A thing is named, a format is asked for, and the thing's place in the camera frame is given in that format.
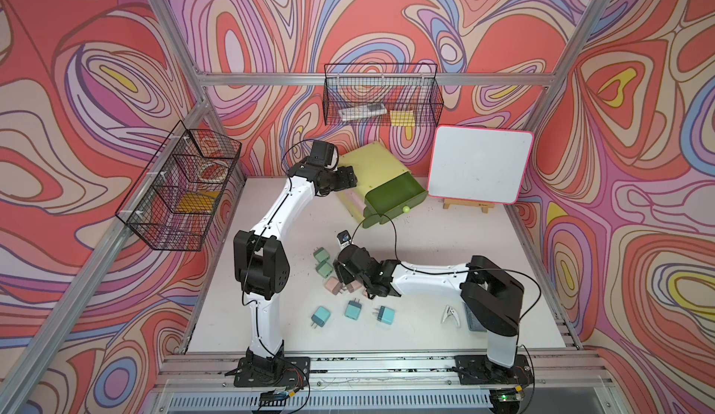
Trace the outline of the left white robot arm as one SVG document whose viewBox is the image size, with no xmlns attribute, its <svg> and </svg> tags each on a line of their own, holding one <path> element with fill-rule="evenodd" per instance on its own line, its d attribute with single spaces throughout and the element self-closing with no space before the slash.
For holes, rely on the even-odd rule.
<svg viewBox="0 0 715 414">
<path fill-rule="evenodd" d="M 357 186 L 351 166 L 316 166 L 307 160 L 293 166 L 281 194 L 249 231 L 233 239 L 235 278 L 242 304 L 251 309 L 251 344 L 246 362 L 263 373 L 278 373 L 284 362 L 279 326 L 279 295 L 290 277 L 284 235 L 307 205 L 318 197 Z"/>
</svg>

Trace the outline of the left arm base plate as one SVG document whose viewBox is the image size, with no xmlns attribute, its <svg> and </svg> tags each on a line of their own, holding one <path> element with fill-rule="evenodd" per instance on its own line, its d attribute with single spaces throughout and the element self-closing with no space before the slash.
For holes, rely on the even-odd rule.
<svg viewBox="0 0 715 414">
<path fill-rule="evenodd" d="M 238 366 L 226 373 L 234 377 L 238 388 L 288 387 L 307 388 L 311 359 L 308 356 L 265 358 L 247 356 L 238 361 Z"/>
</svg>

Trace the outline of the green plug one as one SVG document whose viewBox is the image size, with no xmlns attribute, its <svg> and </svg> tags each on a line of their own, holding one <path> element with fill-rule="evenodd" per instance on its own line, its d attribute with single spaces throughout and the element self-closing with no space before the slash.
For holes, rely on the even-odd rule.
<svg viewBox="0 0 715 414">
<path fill-rule="evenodd" d="M 325 248 L 318 248 L 314 251 L 313 256 L 318 264 L 327 263 L 331 259 L 331 255 Z"/>
</svg>

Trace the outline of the green plug three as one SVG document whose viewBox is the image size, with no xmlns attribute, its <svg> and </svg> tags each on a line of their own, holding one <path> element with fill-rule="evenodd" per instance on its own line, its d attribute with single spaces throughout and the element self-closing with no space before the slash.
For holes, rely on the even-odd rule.
<svg viewBox="0 0 715 414">
<path fill-rule="evenodd" d="M 316 273 L 323 279 L 327 279 L 333 273 L 333 265 L 329 261 L 322 261 L 316 267 Z"/>
</svg>

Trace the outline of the yellow green drawer cabinet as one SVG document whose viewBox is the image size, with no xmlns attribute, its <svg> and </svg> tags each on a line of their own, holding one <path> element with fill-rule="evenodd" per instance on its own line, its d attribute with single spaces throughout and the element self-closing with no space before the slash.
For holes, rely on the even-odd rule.
<svg viewBox="0 0 715 414">
<path fill-rule="evenodd" d="M 381 184 L 403 173 L 411 173 L 411 171 L 379 141 L 346 153 L 340 158 L 339 165 L 352 166 L 358 180 L 355 188 L 337 194 L 338 199 L 350 215 L 363 228 L 370 228 L 375 224 L 386 224 L 394 220 L 384 215 L 365 216 L 363 214 L 366 207 L 365 195 Z"/>
</svg>

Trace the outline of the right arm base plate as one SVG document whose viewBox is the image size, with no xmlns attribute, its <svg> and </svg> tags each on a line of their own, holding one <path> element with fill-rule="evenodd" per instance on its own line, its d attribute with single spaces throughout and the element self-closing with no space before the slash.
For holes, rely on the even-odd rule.
<svg viewBox="0 0 715 414">
<path fill-rule="evenodd" d="M 531 362 L 525 354 L 517 354 L 512 367 L 491 362 L 485 354 L 456 356 L 451 368 L 463 385 L 500 385 L 528 387 L 534 383 Z"/>
</svg>

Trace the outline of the green top drawer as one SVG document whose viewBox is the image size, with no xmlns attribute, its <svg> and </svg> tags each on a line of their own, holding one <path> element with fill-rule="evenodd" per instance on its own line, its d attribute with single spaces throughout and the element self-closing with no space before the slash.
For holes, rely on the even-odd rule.
<svg viewBox="0 0 715 414">
<path fill-rule="evenodd" d="M 368 191 L 363 214 L 394 219 L 422 204 L 427 196 L 426 189 L 411 173 L 406 172 Z"/>
</svg>

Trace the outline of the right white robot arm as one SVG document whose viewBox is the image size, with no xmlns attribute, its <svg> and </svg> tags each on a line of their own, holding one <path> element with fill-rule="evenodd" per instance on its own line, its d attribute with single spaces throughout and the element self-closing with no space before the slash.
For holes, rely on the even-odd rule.
<svg viewBox="0 0 715 414">
<path fill-rule="evenodd" d="M 333 262 L 338 280 L 359 282 L 370 299 L 425 295 L 461 298 L 487 331 L 487 359 L 502 369 L 515 365 L 523 284 L 484 256 L 451 266 L 378 261 L 361 246 L 345 246 Z"/>
</svg>

